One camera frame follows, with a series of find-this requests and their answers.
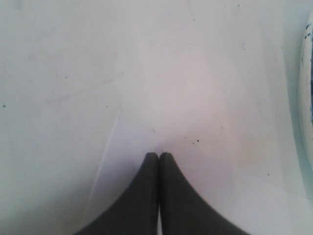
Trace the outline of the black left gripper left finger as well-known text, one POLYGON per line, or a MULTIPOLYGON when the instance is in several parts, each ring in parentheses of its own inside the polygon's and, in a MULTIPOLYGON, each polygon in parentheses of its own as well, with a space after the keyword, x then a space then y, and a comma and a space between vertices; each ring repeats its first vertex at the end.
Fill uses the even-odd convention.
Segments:
POLYGON ((156 153, 147 153, 134 179, 119 198, 78 235, 156 235, 158 221, 156 153))

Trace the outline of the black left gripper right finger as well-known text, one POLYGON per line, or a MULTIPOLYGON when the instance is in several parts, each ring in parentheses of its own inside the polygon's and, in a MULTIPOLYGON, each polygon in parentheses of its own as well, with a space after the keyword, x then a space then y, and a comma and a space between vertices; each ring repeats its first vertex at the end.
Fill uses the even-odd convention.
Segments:
POLYGON ((189 184, 171 153, 159 157, 159 205, 164 235, 246 235, 189 184))

